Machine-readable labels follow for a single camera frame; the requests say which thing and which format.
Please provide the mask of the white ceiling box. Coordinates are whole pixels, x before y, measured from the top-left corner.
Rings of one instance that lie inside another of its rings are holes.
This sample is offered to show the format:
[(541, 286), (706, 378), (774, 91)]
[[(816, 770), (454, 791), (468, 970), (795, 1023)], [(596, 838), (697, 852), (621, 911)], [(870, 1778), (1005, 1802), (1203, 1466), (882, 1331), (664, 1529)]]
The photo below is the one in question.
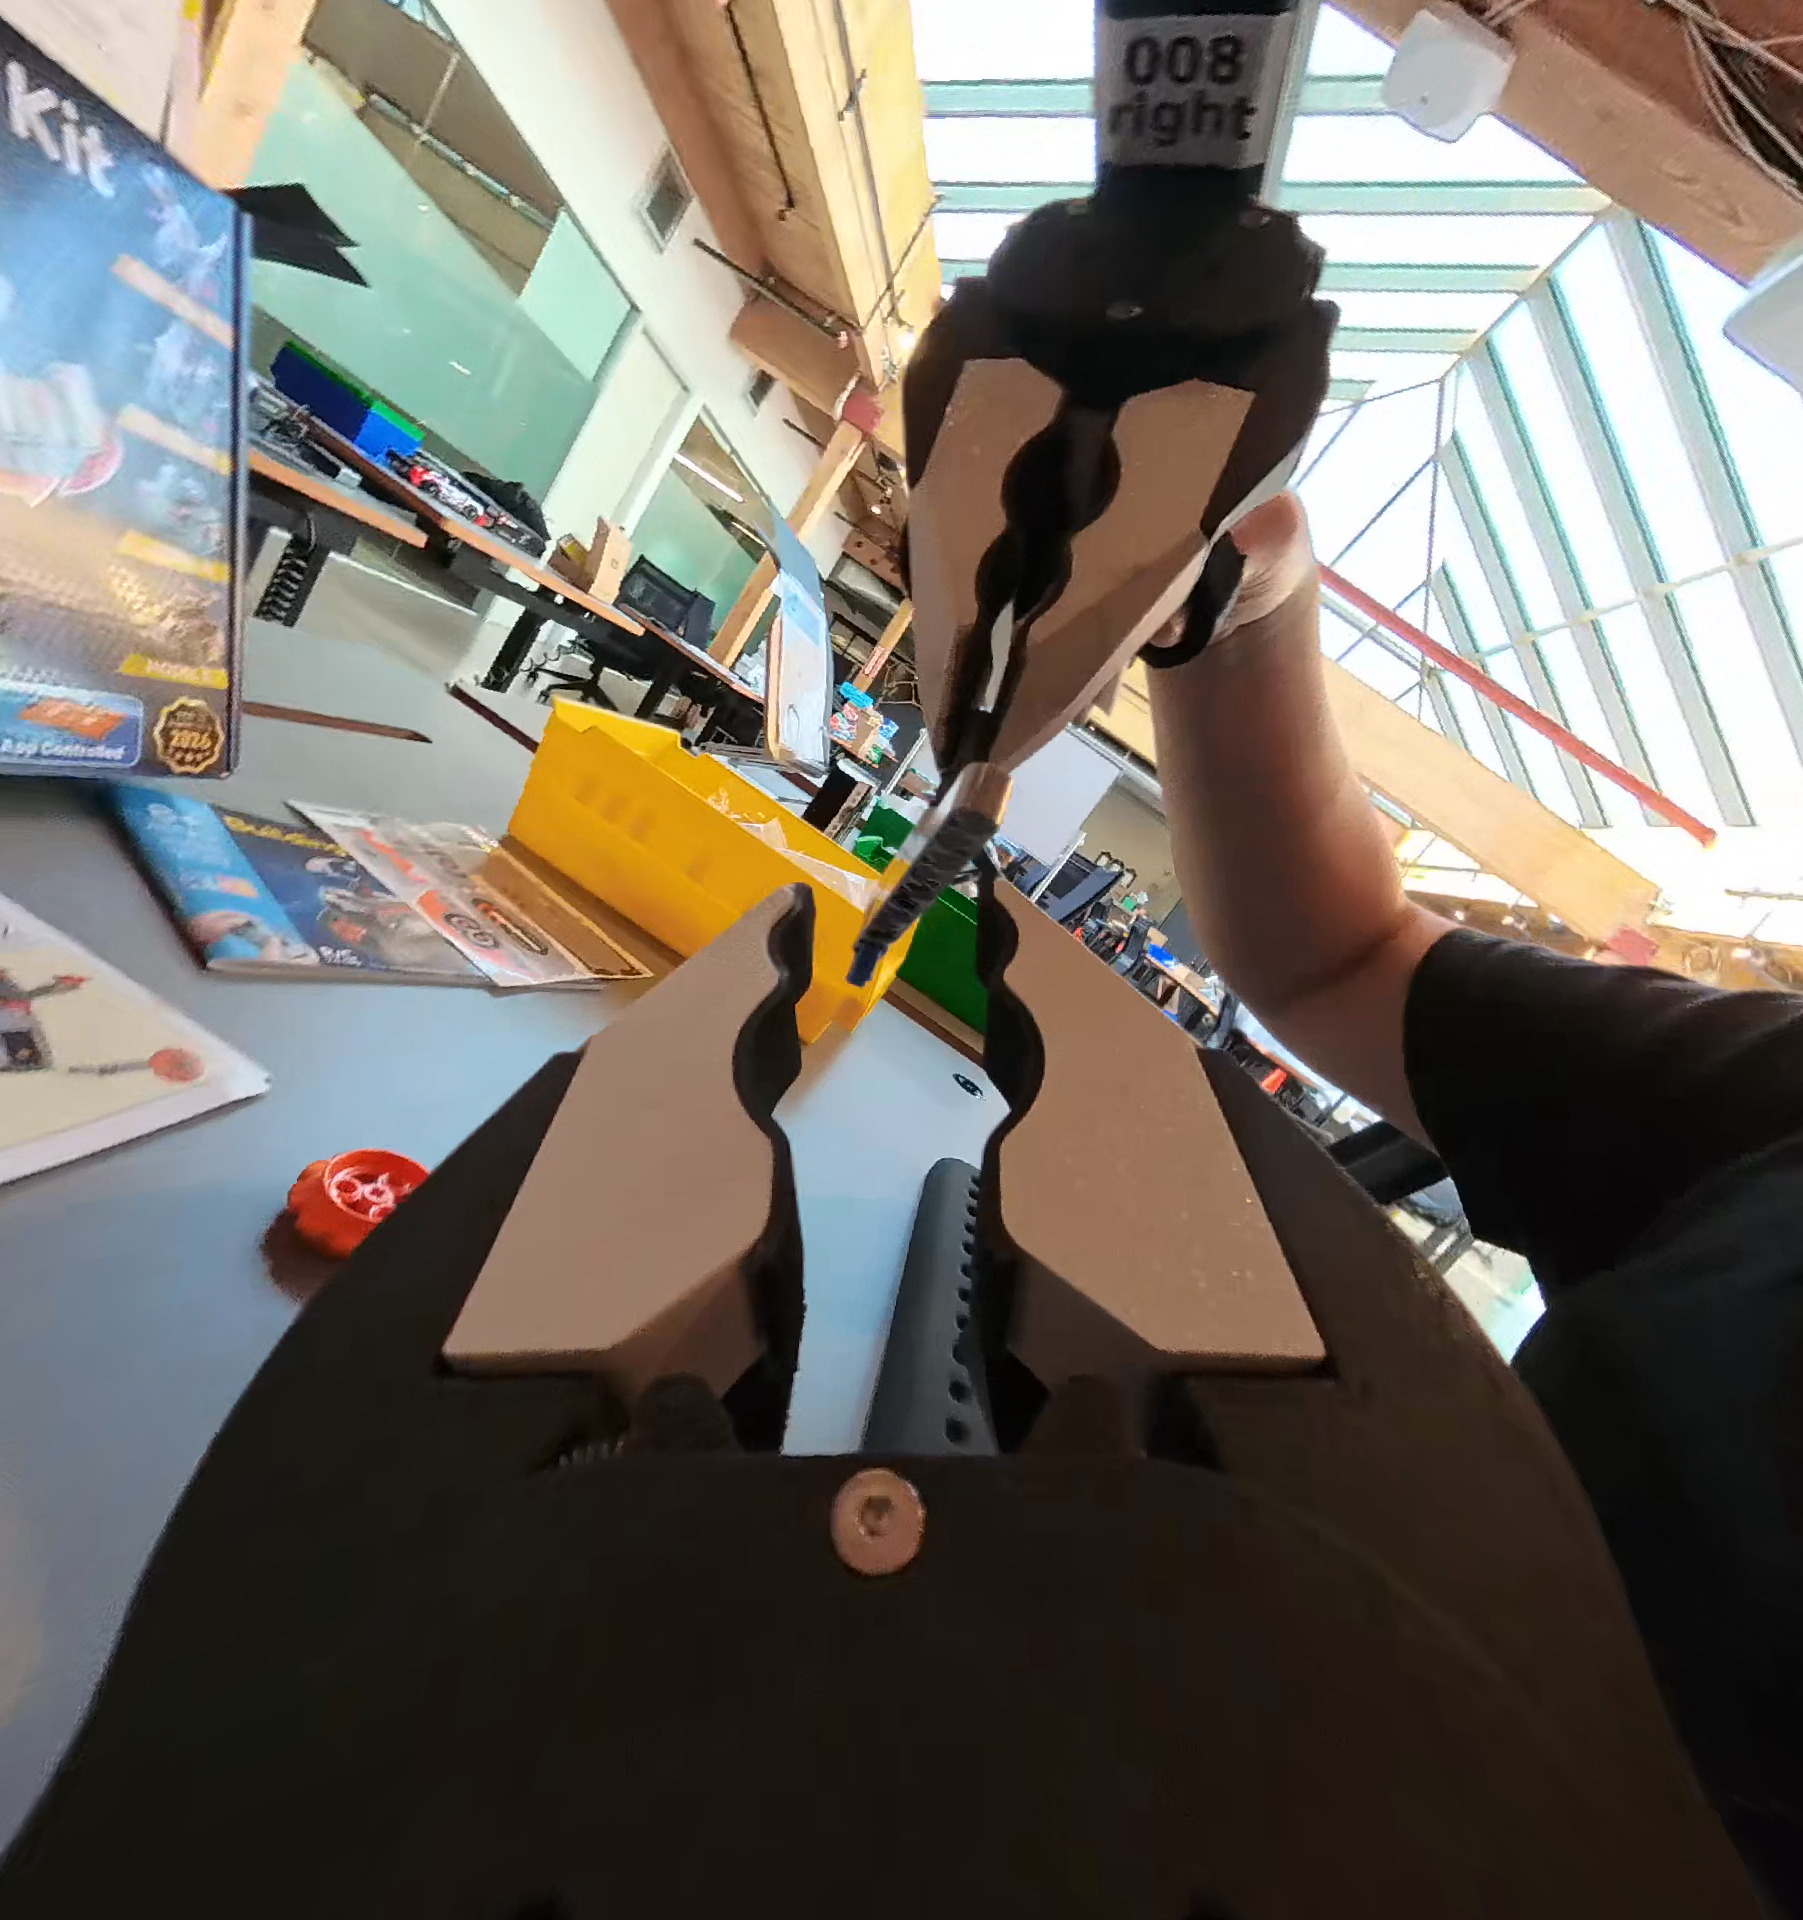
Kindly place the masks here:
[(1394, 46), (1383, 107), (1416, 134), (1453, 145), (1496, 114), (1513, 65), (1511, 36), (1456, 5), (1430, 5)]

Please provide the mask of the white display board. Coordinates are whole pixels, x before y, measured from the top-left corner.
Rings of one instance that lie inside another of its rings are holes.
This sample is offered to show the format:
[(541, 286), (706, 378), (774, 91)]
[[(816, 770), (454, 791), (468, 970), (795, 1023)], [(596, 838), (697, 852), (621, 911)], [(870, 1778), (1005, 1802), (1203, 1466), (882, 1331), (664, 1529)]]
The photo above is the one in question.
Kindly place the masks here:
[(777, 612), (764, 648), (764, 747), (775, 764), (821, 776), (833, 752), (837, 686), (822, 578), (782, 514), (769, 518)]

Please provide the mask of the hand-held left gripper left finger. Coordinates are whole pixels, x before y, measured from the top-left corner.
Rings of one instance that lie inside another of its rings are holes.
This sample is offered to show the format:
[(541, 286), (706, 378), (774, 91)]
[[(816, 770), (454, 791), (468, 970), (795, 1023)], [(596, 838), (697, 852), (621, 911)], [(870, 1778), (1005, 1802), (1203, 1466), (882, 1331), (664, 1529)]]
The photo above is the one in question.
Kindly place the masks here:
[(697, 1380), (780, 1453), (806, 1318), (792, 1148), (816, 899), (787, 883), (604, 1024), (459, 1309), (463, 1376)]

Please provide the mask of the orange gear wheel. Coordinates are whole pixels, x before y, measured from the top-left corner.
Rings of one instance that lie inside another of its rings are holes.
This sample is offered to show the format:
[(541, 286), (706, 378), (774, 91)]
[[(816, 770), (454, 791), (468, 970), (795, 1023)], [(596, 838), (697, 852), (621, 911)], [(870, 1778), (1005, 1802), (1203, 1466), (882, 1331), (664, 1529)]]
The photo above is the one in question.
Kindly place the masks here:
[(310, 1163), (287, 1197), (287, 1220), (313, 1253), (347, 1259), (431, 1178), (431, 1169), (384, 1148)]

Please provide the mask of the small blue-cover booklet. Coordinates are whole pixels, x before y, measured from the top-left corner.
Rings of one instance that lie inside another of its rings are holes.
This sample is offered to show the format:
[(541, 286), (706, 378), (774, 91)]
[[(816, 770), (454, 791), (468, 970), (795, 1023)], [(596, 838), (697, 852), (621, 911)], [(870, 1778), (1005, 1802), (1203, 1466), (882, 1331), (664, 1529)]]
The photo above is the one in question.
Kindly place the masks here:
[(328, 835), (114, 784), (107, 809), (207, 972), (485, 989), (486, 975)]

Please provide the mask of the yellow plastic bin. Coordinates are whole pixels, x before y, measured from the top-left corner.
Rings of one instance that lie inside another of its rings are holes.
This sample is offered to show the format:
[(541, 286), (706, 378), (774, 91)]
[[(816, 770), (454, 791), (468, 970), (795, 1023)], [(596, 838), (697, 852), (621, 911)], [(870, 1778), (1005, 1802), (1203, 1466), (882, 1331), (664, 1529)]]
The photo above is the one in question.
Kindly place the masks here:
[(857, 986), (848, 966), (884, 878), (721, 759), (672, 729), (583, 702), (553, 704), (510, 838), (678, 957), (691, 957), (786, 885), (815, 891), (806, 1042), (851, 1030), (890, 993), (907, 933)]

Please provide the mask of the person's right hand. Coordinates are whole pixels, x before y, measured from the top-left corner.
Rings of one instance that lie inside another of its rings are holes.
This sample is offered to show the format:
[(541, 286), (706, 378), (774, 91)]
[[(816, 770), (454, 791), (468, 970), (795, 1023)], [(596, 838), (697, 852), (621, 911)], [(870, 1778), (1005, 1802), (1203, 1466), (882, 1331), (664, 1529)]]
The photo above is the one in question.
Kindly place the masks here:
[(1299, 492), (1287, 488), (1245, 514), (1212, 549), (1187, 608), (1181, 664), (1218, 660), (1232, 643), (1305, 640), (1320, 616), (1320, 562)]

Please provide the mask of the black dimpled chair part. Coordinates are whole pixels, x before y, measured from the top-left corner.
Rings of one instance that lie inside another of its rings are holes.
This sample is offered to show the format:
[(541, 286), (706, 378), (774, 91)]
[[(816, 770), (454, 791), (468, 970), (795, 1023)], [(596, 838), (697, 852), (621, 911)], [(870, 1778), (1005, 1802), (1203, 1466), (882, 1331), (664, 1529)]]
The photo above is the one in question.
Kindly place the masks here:
[(984, 1282), (980, 1170), (930, 1166), (863, 1429), (869, 1455), (1000, 1453), (974, 1314)]

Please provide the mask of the green storage bin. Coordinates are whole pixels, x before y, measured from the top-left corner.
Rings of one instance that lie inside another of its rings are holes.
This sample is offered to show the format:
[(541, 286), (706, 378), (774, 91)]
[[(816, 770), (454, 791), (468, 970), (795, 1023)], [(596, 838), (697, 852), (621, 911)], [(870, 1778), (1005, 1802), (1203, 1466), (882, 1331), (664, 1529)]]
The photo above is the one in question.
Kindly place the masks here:
[[(876, 802), (859, 829), (853, 852), (869, 870), (890, 870), (914, 823), (890, 802)], [(969, 875), (947, 885), (914, 927), (897, 979), (943, 1015), (984, 1035), (988, 995), (979, 972), (980, 896)]]

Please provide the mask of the open instruction booklet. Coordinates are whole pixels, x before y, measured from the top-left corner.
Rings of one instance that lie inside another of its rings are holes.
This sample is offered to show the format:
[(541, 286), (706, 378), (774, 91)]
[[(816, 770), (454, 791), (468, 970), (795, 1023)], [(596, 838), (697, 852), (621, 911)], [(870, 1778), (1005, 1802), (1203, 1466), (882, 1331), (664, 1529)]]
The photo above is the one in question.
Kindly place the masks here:
[(267, 1092), (242, 1050), (0, 895), (0, 1188)]

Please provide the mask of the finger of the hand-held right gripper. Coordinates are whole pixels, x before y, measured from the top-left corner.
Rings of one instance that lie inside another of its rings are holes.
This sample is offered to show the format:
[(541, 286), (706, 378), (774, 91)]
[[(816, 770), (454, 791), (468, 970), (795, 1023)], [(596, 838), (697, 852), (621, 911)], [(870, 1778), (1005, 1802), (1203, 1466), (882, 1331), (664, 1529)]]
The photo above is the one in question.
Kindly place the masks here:
[(1249, 390), (1175, 385), (1125, 404), (1113, 495), (1068, 541), (1066, 581), (1027, 631), (984, 765), (1032, 759), (1170, 624), (1207, 562), (1203, 518), (1252, 401)]
[(938, 765), (1017, 771), (1066, 702), (1060, 632), (1058, 383), (1012, 357), (969, 365), (913, 484), (914, 666)]

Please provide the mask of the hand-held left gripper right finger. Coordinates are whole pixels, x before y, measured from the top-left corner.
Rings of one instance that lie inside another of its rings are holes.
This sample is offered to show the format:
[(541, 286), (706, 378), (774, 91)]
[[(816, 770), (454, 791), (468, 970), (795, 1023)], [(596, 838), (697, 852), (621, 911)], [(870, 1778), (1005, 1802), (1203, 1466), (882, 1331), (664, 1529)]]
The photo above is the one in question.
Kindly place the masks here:
[(1009, 881), (984, 888), (984, 1145), (973, 1359), (1014, 1453), (1097, 1380), (1148, 1433), (1174, 1382), (1307, 1380), (1328, 1346), (1210, 1057)]

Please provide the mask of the dark work table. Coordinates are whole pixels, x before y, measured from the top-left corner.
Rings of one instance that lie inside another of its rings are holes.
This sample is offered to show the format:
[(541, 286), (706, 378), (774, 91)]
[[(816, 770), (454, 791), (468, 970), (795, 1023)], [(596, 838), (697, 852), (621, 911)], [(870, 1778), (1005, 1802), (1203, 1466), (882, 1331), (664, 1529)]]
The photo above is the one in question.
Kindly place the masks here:
[(563, 629), (581, 640), (616, 632), (621, 638), (610, 644), (610, 653), (630, 656), (637, 667), (654, 667), (636, 711), (643, 719), (654, 718), (662, 702), (688, 684), (704, 684), (714, 691), (717, 700), (767, 713), (763, 692), (743, 684), (691, 640), (589, 589), (577, 589), (490, 530), (446, 512), (391, 468), (359, 459), (351, 446), (338, 446), (335, 455), (355, 479), (353, 487), (342, 487), (336, 479), (264, 446), (248, 447), (248, 523), (284, 537), (282, 554), (256, 608), (261, 618), (298, 624), (327, 563), (349, 556), (361, 534), (376, 534), (427, 559), (432, 578), (489, 593), (515, 610), (503, 644), (482, 671), (485, 691), (511, 691), (549, 629)]

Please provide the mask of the blue robot kit box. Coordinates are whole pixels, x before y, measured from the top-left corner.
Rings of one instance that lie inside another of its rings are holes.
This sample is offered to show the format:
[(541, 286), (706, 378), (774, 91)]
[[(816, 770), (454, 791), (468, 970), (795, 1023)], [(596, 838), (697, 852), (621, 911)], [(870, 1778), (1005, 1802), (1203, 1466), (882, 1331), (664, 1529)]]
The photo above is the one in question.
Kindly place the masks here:
[(0, 12), (0, 776), (236, 770), (248, 255)]

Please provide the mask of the red ceiling pipe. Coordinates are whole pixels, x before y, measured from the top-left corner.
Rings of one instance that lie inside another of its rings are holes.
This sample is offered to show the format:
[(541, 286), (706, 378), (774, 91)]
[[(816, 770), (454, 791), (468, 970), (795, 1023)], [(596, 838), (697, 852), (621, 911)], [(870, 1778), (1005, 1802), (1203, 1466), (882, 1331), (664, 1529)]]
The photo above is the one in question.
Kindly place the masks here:
[(1570, 759), (1580, 770), (1617, 785), (1660, 823), (1676, 828), (1706, 851), (1713, 848), (1721, 839), (1719, 828), (1707, 826), (1704, 820), (1681, 807), (1670, 796), (1663, 794), (1650, 781), (1635, 776), (1628, 768), (1601, 754), (1596, 747), (1564, 728), (1560, 719), (1553, 719), (1544, 709), (1538, 709), (1533, 702), (1503, 686), (1489, 671), (1485, 671), (1480, 662), (1442, 644), (1368, 591), (1345, 581), (1325, 563), (1320, 567), (1320, 584), (1324, 595), (1349, 616), (1354, 616), (1366, 626), (1377, 629), (1405, 646), (1410, 646), (1425, 664), (1450, 673), (1476, 691), (1478, 696), (1484, 699), (1489, 706), (1533, 729), (1539, 738), (1553, 747), (1560, 756)]

